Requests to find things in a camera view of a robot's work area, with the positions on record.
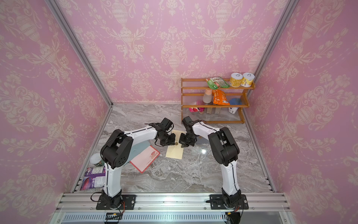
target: mounting plate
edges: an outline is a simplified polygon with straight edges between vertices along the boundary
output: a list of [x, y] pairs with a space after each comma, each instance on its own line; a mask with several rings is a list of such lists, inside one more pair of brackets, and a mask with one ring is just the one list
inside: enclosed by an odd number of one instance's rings
[[[227, 209], [224, 205], [224, 201], [222, 200], [222, 194], [215, 194], [215, 195], [209, 195], [210, 200], [214, 200], [214, 202], [210, 202], [210, 207], [212, 210], [219, 210], [219, 209]], [[245, 203], [246, 195], [241, 194], [241, 198], [239, 200], [239, 210], [247, 210], [248, 209], [248, 203]]]
[[[126, 205], [126, 210], [133, 210], [135, 205], [135, 195], [122, 195], [124, 204]], [[103, 198], [101, 195], [96, 206], [96, 210], [110, 210], [110, 204]]]

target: aluminum rail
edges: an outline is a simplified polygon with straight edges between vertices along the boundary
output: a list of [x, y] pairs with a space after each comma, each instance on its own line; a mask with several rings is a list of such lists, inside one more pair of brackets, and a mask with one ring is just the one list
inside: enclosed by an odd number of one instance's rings
[[[160, 211], [205, 211], [211, 212], [210, 194], [215, 193], [125, 193], [135, 194], [134, 210], [126, 212], [160, 212]], [[247, 197], [249, 209], [245, 211], [290, 211], [283, 193], [243, 193]], [[56, 208], [56, 212], [95, 212], [97, 202], [90, 200], [92, 193], [65, 193]], [[100, 194], [93, 195], [98, 200]]]

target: blue lid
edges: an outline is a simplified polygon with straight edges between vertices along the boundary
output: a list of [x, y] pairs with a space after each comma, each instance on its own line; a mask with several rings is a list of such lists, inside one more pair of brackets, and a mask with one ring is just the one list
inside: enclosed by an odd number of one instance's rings
[[230, 105], [241, 105], [240, 98], [233, 98], [229, 101]]

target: yellow envelope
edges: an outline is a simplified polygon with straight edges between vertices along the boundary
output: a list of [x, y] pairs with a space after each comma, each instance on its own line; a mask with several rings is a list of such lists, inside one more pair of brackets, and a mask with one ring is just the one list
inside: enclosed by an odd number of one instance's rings
[[173, 130], [172, 133], [175, 134], [175, 142], [178, 142], [178, 145], [168, 146], [165, 157], [182, 159], [184, 148], [182, 148], [182, 145], [179, 143], [179, 138], [181, 133], [185, 134], [186, 132]]

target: orange snack bag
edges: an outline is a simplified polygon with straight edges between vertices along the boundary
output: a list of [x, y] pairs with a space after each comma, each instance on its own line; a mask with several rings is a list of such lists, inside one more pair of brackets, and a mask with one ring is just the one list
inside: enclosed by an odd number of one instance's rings
[[230, 103], [226, 100], [225, 93], [221, 90], [213, 90], [214, 94], [214, 104], [217, 105], [230, 105]]

